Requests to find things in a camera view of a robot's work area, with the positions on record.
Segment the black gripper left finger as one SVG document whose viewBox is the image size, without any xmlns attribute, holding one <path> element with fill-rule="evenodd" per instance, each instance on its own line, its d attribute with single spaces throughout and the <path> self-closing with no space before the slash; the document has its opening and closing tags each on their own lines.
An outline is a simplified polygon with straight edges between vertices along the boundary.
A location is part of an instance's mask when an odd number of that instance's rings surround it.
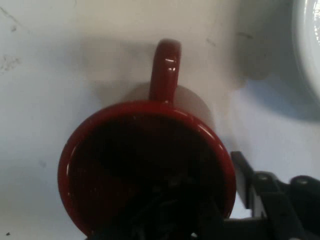
<svg viewBox="0 0 320 240">
<path fill-rule="evenodd" d="M 129 219 L 134 240 L 219 240 L 223 218 L 211 189 L 190 178 L 140 196 Z"/>
</svg>

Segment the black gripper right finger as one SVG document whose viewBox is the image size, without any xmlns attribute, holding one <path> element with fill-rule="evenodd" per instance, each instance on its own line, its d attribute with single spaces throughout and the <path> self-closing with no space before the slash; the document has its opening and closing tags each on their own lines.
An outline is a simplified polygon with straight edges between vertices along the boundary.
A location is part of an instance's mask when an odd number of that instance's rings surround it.
<svg viewBox="0 0 320 240">
<path fill-rule="evenodd" d="M 284 183 L 267 171 L 255 171 L 240 151 L 231 152 L 236 190 L 251 217 L 230 222 L 241 240 L 318 240 L 320 181 L 308 175 Z"/>
</svg>

